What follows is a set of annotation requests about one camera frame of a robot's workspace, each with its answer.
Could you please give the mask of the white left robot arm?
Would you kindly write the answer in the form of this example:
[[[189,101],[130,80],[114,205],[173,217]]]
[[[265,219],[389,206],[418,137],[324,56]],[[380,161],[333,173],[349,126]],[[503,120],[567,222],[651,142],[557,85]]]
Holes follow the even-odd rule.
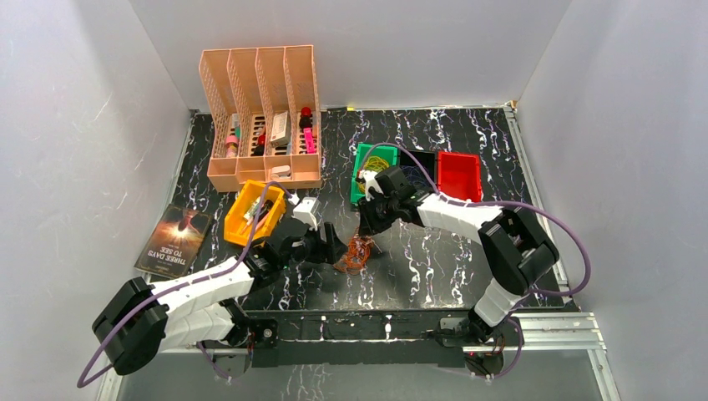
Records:
[[[171,281],[129,280],[94,320],[92,331],[119,375],[187,344],[217,341],[238,348],[251,332],[262,331],[249,323],[236,298],[268,287],[291,265],[334,264],[346,252],[330,222],[313,228],[287,218],[270,235],[253,240],[244,256]]]

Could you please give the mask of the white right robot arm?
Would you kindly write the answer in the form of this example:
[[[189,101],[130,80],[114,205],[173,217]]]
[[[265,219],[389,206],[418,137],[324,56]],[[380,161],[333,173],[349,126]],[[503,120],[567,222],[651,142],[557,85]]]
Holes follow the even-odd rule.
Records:
[[[454,336],[493,345],[512,309],[559,261],[558,248],[534,211],[518,202],[483,206],[417,188],[397,165],[380,172],[360,170],[356,181],[365,187],[357,202],[359,236],[377,235],[403,221],[446,230],[482,247],[492,279],[469,311],[467,326],[453,329]]]

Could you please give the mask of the green plastic bin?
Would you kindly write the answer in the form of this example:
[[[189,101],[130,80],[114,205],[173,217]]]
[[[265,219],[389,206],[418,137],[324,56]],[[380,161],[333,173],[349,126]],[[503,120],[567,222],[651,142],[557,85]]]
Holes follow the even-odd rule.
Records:
[[[360,170],[381,172],[392,165],[397,165],[399,161],[398,148],[388,145],[378,146],[367,156],[371,148],[372,145],[366,143],[357,145],[356,158],[351,174],[350,202],[353,205],[364,197],[362,193],[364,186],[356,181]]]

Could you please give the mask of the black cylinder marker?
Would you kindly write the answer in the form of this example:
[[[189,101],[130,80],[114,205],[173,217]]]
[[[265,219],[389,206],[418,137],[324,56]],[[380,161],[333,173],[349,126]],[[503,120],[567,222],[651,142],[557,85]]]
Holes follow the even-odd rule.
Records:
[[[257,222],[263,221],[267,215],[269,214],[270,210],[272,209],[274,205],[274,202],[272,200],[266,200],[263,206],[260,209],[260,212],[257,215]]]

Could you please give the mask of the black plastic bin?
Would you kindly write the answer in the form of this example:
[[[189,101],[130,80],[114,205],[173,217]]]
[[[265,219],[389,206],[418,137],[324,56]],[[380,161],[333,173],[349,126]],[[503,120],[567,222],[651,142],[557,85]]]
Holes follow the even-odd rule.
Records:
[[[398,165],[407,180],[420,190],[437,190],[437,152],[400,150]]]

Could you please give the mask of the white glue stick tube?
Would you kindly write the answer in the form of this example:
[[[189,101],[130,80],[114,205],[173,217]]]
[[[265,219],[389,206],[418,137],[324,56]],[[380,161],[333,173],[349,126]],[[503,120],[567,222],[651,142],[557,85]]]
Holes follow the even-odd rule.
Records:
[[[261,197],[258,196],[252,204],[249,206],[249,209],[247,212],[243,215],[243,218],[247,222],[252,222],[253,220],[257,219],[257,215],[260,212],[261,207],[263,206],[265,202],[261,201]]]

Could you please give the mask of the white stapler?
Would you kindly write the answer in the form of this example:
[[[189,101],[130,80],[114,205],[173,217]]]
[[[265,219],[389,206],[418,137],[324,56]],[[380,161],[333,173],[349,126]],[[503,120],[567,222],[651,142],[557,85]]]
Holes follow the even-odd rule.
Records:
[[[286,180],[291,178],[291,167],[289,165],[278,165],[270,170],[272,180]]]

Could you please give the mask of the pink highlighter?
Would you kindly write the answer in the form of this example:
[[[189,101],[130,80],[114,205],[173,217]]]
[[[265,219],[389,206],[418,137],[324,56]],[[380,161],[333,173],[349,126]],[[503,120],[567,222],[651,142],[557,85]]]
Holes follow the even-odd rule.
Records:
[[[316,144],[315,144],[315,137],[313,135],[313,131],[311,127],[305,127],[303,129],[303,137],[304,137],[304,142],[306,146],[306,153],[307,154],[315,154],[316,153]]]

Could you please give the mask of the red plastic bin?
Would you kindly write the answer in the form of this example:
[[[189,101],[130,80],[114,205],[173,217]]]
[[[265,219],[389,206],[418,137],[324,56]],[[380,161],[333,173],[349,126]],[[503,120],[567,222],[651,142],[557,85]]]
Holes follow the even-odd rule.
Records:
[[[446,195],[463,201],[481,201],[483,188],[479,156],[439,152],[437,154],[437,187]]]

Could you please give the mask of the yellow plastic bin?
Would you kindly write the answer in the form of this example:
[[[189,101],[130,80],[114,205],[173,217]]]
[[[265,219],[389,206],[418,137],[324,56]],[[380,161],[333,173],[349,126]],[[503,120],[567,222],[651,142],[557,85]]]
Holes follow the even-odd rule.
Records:
[[[253,227],[254,239],[268,236],[275,230],[286,212],[286,193],[278,185],[269,186],[263,206],[256,211],[265,187],[263,182],[246,181],[225,218],[223,237],[227,242],[245,246]]]

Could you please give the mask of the red black stamp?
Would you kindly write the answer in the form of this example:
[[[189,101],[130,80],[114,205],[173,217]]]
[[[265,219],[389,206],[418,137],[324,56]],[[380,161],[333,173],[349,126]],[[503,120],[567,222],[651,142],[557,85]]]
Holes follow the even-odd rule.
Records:
[[[300,114],[300,119],[299,119],[299,128],[304,130],[304,129],[311,129],[313,127],[313,115],[312,115],[312,110],[309,107],[303,107],[301,109],[301,114]]]

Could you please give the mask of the white box in organizer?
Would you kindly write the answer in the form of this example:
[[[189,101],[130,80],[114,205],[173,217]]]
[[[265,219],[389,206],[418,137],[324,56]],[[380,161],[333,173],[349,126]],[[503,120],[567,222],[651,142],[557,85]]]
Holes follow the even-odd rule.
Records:
[[[290,136],[290,114],[287,111],[275,114],[271,125],[270,144],[275,147],[288,145]]]

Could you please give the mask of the peach desk file organizer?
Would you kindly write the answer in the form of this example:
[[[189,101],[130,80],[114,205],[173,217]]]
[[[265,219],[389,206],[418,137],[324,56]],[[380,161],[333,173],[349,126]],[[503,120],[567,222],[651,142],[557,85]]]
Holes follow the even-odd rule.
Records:
[[[261,48],[208,49],[199,73],[214,125],[207,176],[219,192],[236,192],[247,180],[268,181],[278,165],[291,167],[291,178],[276,180],[288,189],[321,186],[320,102],[315,48],[311,44]],[[313,115],[316,153],[307,154],[301,109]],[[272,146],[275,114],[290,114],[290,143]]]

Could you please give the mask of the dark illustrated book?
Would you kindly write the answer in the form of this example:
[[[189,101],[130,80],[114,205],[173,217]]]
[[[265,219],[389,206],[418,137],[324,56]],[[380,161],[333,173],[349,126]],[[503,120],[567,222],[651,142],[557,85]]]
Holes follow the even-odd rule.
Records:
[[[140,252],[134,268],[140,272],[175,279],[192,266],[212,216],[169,204]]]

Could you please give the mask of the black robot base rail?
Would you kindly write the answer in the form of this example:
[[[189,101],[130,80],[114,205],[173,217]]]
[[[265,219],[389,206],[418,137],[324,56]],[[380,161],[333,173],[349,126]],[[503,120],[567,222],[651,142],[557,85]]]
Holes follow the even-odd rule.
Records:
[[[288,365],[431,364],[500,378],[518,363],[525,344],[520,321],[493,328],[465,309],[248,311],[233,345],[207,340],[222,372],[241,353],[249,368]]]

